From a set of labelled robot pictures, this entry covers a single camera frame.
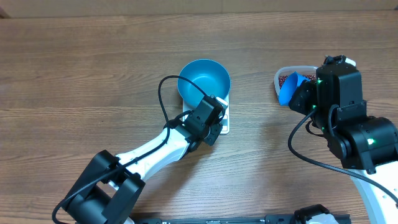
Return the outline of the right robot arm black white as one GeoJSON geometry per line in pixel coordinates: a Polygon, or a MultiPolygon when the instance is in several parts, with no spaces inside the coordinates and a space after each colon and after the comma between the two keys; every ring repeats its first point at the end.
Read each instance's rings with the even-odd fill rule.
{"type": "Polygon", "coordinates": [[[341,167],[307,158],[291,145],[289,150],[305,162],[350,176],[371,223],[397,223],[397,127],[367,114],[361,73],[351,59],[327,56],[315,77],[295,89],[289,108],[322,131],[341,167]]]}

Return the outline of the blue measuring scoop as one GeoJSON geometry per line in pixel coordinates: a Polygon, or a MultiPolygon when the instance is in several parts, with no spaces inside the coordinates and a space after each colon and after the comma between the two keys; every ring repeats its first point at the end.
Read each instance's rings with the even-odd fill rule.
{"type": "Polygon", "coordinates": [[[304,76],[299,75],[294,72],[291,74],[280,89],[279,93],[279,103],[281,106],[288,106],[295,90],[301,85],[303,81],[310,81],[304,76]]]}

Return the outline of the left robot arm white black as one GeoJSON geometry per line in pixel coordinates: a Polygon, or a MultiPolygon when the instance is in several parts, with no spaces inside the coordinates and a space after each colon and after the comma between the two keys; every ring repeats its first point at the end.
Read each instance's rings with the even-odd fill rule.
{"type": "Polygon", "coordinates": [[[204,96],[198,106],[168,120],[153,140],[129,152],[114,156],[97,153],[65,198],[52,212],[66,211],[77,223],[132,223],[130,213],[146,181],[170,163],[195,151],[201,143],[214,145],[220,135],[228,103],[204,96]]]}

